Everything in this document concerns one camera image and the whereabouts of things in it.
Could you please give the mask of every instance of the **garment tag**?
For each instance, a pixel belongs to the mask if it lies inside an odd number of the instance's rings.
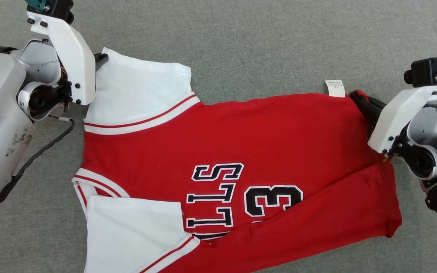
[[[325,81],[330,97],[345,98],[345,88],[341,80]]]

